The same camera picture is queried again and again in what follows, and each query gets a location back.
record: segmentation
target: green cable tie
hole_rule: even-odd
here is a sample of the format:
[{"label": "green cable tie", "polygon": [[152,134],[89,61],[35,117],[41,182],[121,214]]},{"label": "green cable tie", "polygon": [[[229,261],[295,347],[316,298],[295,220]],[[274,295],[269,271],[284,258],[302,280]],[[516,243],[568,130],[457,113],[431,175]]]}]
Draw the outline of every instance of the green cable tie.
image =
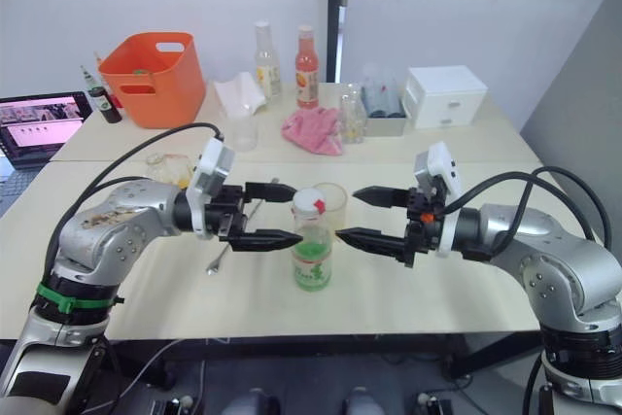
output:
[{"label": "green cable tie", "polygon": [[103,300],[87,300],[82,298],[75,298],[74,296],[66,296],[63,294],[59,294],[52,289],[47,288],[43,284],[39,284],[37,286],[37,294],[42,296],[43,298],[48,299],[56,303],[58,306],[58,311],[60,313],[69,314],[74,309],[84,309],[84,310],[94,310],[97,308],[108,308],[109,306],[113,306],[115,304],[115,299],[103,299]]}]

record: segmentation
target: table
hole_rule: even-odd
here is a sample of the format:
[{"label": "table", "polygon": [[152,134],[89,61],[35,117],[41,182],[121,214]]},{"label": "table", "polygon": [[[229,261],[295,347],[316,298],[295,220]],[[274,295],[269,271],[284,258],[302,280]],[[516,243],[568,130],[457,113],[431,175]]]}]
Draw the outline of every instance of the table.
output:
[{"label": "table", "polygon": [[[320,103],[325,107],[338,106],[343,89],[342,85],[320,84]],[[374,160],[412,164],[415,154],[440,140],[447,143],[453,157],[462,163],[537,162],[532,150],[493,103],[490,95],[471,126],[416,131],[407,126],[403,137],[367,138],[362,145],[347,145],[343,156],[312,155],[281,136],[281,124],[296,109],[294,91],[294,86],[284,84],[281,99],[258,111],[258,147],[247,153],[238,153],[238,162],[361,163]],[[205,102],[196,121],[215,123],[225,133],[226,141],[228,125],[214,87],[209,84]],[[53,160],[114,160],[160,131],[162,130],[139,128],[128,118],[116,124],[108,124],[99,112],[93,112],[84,127],[64,145]],[[149,151],[183,154],[195,159],[203,150],[209,136],[210,130],[204,128],[188,130],[155,143]],[[144,158],[145,154],[139,154],[132,160]]]},{"label": "table", "polygon": [[[3,273],[0,275],[0,338],[18,336],[38,282],[49,235],[66,207],[106,162],[53,162],[46,166],[6,216],[0,219]],[[112,176],[140,173],[130,161]],[[531,171],[536,163],[459,164],[465,188],[510,169]],[[408,187],[410,164],[373,166],[332,162],[237,163],[228,183],[267,181],[277,176],[295,187],[338,181],[348,192],[368,185]],[[522,184],[508,182],[473,201],[516,202]],[[86,203],[97,203],[105,192]],[[561,203],[540,190],[534,204],[554,213],[570,230],[576,222]],[[382,228],[401,235],[403,209],[373,208],[351,198],[347,224]],[[249,228],[291,228],[289,206],[264,203]],[[232,253],[221,272],[204,271],[224,244],[192,234],[154,241],[122,284],[124,305],[113,309],[111,339],[223,336],[444,333],[537,329],[523,291],[507,274],[462,260],[418,255],[407,269],[393,259],[376,257],[336,242],[334,272],[320,293],[300,290],[292,277],[289,251]]]}]

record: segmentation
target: pink towel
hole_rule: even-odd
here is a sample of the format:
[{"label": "pink towel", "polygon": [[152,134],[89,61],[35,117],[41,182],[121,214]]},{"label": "pink towel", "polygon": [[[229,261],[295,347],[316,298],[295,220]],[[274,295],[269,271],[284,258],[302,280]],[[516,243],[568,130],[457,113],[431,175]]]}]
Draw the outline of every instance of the pink towel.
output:
[{"label": "pink towel", "polygon": [[317,155],[341,155],[336,109],[299,109],[281,126],[284,138]]}]

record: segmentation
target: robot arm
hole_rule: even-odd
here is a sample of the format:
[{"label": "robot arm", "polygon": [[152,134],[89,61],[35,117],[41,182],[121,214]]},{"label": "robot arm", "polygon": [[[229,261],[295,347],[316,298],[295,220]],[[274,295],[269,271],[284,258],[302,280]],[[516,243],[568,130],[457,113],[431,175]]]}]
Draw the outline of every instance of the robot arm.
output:
[{"label": "robot arm", "polygon": [[107,351],[102,336],[110,311],[122,302],[119,286],[155,238],[194,231],[216,235],[234,251],[278,250],[301,239],[276,229],[245,231],[245,203],[289,201],[295,189],[224,185],[232,161],[233,152],[212,139],[186,191],[148,179],[126,183],[67,222],[52,274],[38,286],[0,376],[0,414],[82,412]]},{"label": "robot arm", "polygon": [[432,153],[443,160],[426,162],[426,168],[424,157],[416,159],[419,188],[370,187],[354,193],[375,206],[405,207],[408,225],[403,238],[357,227],[337,235],[355,248],[412,267],[415,253],[443,248],[449,226],[453,251],[503,269],[525,290],[540,322],[546,377],[556,392],[622,408],[622,312],[616,299],[622,289],[622,268],[617,259],[534,209],[526,210],[509,246],[491,255],[500,235],[509,230],[516,207],[463,208],[447,225],[438,213],[448,192],[456,190],[452,183],[458,169],[444,144],[426,155]]}]

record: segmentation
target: orange basket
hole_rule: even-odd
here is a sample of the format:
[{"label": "orange basket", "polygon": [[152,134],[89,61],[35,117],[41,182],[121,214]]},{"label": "orange basket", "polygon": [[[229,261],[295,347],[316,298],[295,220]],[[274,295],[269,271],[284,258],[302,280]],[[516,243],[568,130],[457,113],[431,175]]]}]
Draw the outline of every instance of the orange basket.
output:
[{"label": "orange basket", "polygon": [[188,33],[140,33],[121,43],[99,73],[139,126],[170,128],[191,123],[205,84]]}]

